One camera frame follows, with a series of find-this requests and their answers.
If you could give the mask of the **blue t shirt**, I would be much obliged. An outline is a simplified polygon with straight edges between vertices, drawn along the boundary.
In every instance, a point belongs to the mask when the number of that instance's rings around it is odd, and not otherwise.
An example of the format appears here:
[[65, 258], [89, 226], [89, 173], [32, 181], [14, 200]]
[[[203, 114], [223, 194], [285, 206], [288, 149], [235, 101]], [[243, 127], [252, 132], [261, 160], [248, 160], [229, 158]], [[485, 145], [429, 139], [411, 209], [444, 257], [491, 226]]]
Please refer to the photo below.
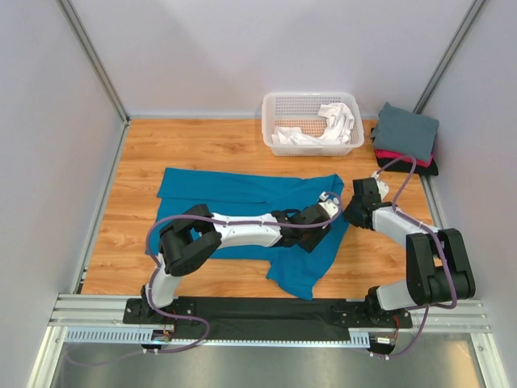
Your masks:
[[[316, 178], [268, 177], [223, 172], [166, 168], [157, 197], [161, 203], [156, 218], [185, 213], [198, 204], [227, 216], [251, 217], [274, 210], [298, 209], [317, 203], [322, 192], [343, 192], [338, 175]], [[338, 219], [313, 252], [294, 247], [228, 247], [214, 258], [242, 264], [248, 259], [270, 264], [267, 279], [283, 291], [305, 300], [313, 297], [313, 287], [332, 266], [347, 232], [348, 224]]]

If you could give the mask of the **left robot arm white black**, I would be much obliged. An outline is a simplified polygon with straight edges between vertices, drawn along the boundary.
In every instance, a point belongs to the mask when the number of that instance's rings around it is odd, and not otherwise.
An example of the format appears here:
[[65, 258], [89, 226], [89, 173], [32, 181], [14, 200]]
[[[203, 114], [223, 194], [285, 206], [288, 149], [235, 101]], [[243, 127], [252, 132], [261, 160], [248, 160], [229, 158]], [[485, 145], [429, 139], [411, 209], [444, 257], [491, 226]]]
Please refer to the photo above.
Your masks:
[[255, 217], [212, 213], [205, 204], [164, 217], [151, 226], [145, 249], [155, 270], [143, 288], [142, 315], [152, 324], [177, 318], [170, 313], [180, 281], [218, 250], [228, 247], [293, 247], [308, 253], [328, 235], [343, 207], [319, 200], [301, 211], [273, 211]]

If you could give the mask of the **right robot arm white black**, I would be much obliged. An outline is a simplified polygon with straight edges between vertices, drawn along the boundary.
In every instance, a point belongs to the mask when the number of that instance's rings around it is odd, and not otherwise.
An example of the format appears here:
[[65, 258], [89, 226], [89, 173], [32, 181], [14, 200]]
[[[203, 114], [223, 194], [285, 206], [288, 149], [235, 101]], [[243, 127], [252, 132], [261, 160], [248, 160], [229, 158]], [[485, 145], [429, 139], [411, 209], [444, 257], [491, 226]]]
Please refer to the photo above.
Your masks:
[[368, 290], [362, 312], [370, 324], [379, 327], [422, 307], [451, 309], [459, 300], [474, 297], [476, 283], [459, 230], [429, 226], [384, 201], [373, 177], [352, 184], [344, 220], [381, 233], [406, 251], [406, 278]]

